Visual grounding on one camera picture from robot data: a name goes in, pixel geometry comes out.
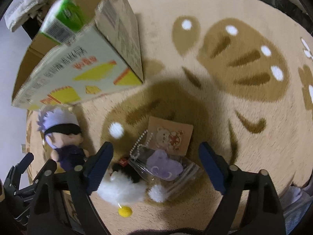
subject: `beige rug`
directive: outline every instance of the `beige rug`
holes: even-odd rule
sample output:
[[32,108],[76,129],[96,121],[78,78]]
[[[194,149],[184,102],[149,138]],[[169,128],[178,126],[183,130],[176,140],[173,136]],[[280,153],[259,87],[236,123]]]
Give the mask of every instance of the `beige rug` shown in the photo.
[[[129,3],[138,18],[145,84],[74,108],[83,147],[95,152],[111,141],[118,159],[153,115],[194,125],[187,157],[198,164],[198,145],[208,141],[242,170],[268,170],[279,194],[292,181],[306,183],[313,164],[313,58],[304,52],[313,49],[310,34],[258,0]],[[30,113],[27,121],[27,148],[35,155],[32,177],[49,157],[36,131],[36,116]],[[125,129],[119,140],[108,133],[114,121]],[[91,199],[110,232],[126,234],[204,229],[221,196],[203,176],[176,201],[138,203],[126,219],[97,193]]]

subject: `purple outfit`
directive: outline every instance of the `purple outfit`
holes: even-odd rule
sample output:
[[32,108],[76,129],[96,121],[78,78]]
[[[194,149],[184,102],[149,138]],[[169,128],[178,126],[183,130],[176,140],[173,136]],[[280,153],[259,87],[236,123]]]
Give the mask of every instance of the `purple outfit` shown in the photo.
[[68,145],[55,149],[59,155],[58,162],[65,171],[74,169],[77,165],[84,165],[84,150],[75,145]]

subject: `yellow pom-pom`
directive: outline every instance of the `yellow pom-pom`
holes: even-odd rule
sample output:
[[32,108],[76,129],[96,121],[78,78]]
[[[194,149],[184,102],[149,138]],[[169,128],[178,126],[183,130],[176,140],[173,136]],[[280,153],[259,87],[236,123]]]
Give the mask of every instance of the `yellow pom-pom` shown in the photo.
[[122,206],[118,209],[118,213],[121,217],[130,217],[133,214],[133,211],[130,207]]

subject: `red tag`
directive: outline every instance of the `red tag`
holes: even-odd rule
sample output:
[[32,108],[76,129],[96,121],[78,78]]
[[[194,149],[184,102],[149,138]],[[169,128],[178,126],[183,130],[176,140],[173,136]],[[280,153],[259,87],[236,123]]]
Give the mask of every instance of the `red tag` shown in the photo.
[[126,158],[121,158],[119,161],[118,161],[118,163],[121,165],[121,166],[123,166],[123,167],[125,167],[127,164],[128,164],[128,161],[127,161],[127,159]]

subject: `barcode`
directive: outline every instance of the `barcode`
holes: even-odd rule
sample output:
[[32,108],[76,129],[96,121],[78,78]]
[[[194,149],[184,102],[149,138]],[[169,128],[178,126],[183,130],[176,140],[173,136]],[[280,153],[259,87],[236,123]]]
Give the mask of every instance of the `barcode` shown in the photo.
[[109,0],[104,0],[101,12],[115,29],[117,13]]
[[53,21],[45,33],[60,43],[64,43],[75,37],[75,34],[58,20]]

